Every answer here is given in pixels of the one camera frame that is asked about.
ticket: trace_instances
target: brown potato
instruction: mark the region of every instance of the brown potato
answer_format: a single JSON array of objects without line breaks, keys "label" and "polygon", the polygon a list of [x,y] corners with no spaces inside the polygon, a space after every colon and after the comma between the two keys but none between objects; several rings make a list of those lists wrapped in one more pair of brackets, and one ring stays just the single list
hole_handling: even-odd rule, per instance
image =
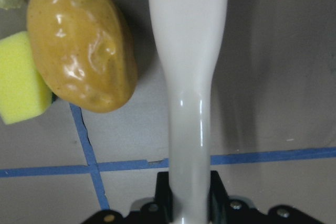
[{"label": "brown potato", "polygon": [[60,98],[93,112],[131,98],[133,41],[112,0],[30,0],[27,29],[36,67]]}]

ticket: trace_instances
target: sponge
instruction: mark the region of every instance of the sponge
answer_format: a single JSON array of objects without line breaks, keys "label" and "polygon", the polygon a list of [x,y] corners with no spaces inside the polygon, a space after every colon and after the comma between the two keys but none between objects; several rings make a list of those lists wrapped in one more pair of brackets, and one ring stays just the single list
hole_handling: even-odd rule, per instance
[{"label": "sponge", "polygon": [[12,124],[44,113],[52,92],[37,72],[26,31],[0,40],[0,115]]}]

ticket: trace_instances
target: white spatula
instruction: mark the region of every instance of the white spatula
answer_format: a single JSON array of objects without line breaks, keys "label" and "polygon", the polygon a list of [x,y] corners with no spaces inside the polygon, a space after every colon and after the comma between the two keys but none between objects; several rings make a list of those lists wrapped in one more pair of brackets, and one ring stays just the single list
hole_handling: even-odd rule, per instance
[{"label": "white spatula", "polygon": [[174,223],[208,222],[210,96],[227,0],[149,0],[170,109]]}]

